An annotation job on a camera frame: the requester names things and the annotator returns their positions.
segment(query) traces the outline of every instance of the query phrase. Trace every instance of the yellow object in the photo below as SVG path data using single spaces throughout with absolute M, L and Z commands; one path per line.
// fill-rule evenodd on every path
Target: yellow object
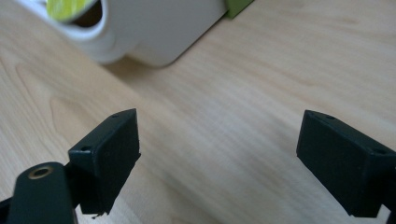
M 50 18 L 69 22 L 86 12 L 97 0 L 48 0 L 47 13 Z

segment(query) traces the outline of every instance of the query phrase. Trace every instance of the green object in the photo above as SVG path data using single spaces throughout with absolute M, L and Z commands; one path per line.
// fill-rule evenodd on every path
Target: green object
M 97 0 L 48 0 L 47 13 L 56 21 L 69 22 L 85 13 Z
M 225 0 L 228 8 L 227 17 L 233 19 L 254 0 Z

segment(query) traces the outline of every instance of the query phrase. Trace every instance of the black plastic part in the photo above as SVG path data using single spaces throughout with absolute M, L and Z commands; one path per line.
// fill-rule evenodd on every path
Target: black plastic part
M 2 202 L 0 202 L 0 224 L 6 223 L 10 204 L 11 204 L 11 198 L 5 199 Z
M 393 172 L 392 176 L 388 179 L 387 186 L 384 190 L 385 196 L 383 204 L 392 211 L 393 220 L 396 220 L 396 171 Z
M 7 224 L 27 223 L 77 223 L 64 167 L 60 163 L 42 163 L 18 177 Z
M 344 122 L 305 111 L 297 156 L 355 217 L 376 217 L 396 153 Z
M 84 214 L 109 213 L 140 157 L 136 110 L 110 116 L 69 150 L 73 205 Z
M 387 220 L 387 224 L 396 224 L 396 214 L 394 212 L 391 212 L 388 220 Z

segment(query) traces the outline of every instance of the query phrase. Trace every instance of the white mug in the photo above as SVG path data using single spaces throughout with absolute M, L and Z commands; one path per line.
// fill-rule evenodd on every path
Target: white mug
M 173 62 L 227 11 L 224 0 L 100 0 L 102 19 L 80 27 L 51 19 L 40 0 L 16 1 L 99 63 L 129 55 L 152 66 Z

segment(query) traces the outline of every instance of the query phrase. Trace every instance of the wooden table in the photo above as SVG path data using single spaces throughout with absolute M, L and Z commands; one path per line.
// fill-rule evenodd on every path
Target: wooden table
M 80 223 L 385 223 L 349 217 L 296 158 L 306 109 L 396 148 L 396 2 L 256 0 L 175 63 L 101 66 L 0 1 L 0 198 L 112 113 L 142 158 L 110 216 Z

